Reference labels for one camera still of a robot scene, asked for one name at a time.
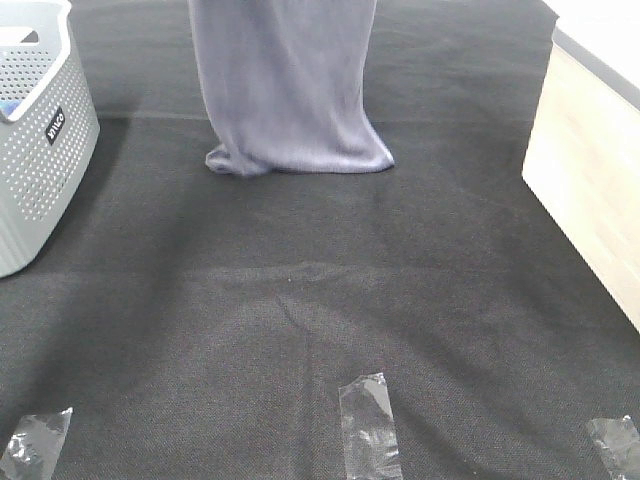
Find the cream storage box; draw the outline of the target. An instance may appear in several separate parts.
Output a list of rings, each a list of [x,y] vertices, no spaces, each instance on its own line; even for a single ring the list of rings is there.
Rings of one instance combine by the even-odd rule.
[[[639,323],[639,24],[561,17],[522,177]]]

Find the grey purple towel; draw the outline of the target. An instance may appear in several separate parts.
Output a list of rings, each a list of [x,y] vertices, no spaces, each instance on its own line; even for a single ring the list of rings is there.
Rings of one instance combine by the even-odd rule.
[[[217,174],[358,174],[394,159],[371,125],[363,77],[374,1],[191,1]]]

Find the clear tape strip left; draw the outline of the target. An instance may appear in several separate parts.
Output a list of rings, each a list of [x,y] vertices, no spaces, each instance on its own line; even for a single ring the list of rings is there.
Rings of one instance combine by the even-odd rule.
[[[74,410],[23,416],[1,457],[1,478],[50,480],[61,455]]]

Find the blue towel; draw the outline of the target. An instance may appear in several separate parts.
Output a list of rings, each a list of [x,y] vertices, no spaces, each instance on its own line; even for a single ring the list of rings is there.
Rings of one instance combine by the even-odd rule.
[[[19,100],[0,100],[1,116],[8,119],[19,105]]]

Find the grey perforated laundry basket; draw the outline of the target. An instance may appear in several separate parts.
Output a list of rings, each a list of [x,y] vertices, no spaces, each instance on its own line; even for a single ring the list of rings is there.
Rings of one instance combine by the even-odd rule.
[[[67,209],[100,126],[68,1],[1,4],[1,274],[31,263]]]

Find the clear tape strip middle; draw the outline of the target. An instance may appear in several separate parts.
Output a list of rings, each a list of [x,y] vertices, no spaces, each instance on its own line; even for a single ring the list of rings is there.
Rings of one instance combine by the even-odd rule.
[[[384,374],[359,376],[338,392],[346,478],[402,479]]]

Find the black table mat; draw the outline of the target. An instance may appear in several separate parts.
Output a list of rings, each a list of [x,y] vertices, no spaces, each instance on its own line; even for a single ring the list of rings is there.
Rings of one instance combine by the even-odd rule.
[[[408,479],[604,479],[639,336],[521,178],[539,1],[382,1],[374,175],[218,176],[183,1],[77,1],[101,124],[1,283],[1,437],[71,409],[59,479],[341,479],[338,390],[388,383]]]

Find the clear tape strip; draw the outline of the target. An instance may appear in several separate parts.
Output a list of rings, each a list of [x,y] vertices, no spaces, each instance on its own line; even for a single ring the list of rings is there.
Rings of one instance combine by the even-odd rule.
[[[402,479],[384,374],[359,376],[338,392],[346,478]]]
[[[611,479],[639,480],[639,432],[629,415],[595,418],[586,429]]]
[[[1,457],[1,478],[50,480],[61,455],[74,410],[23,416]]]

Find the clear tape strip right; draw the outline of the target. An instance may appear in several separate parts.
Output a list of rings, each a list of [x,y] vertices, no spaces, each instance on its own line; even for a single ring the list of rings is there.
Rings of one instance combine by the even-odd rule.
[[[595,418],[586,429],[611,479],[639,480],[639,432],[629,415]]]

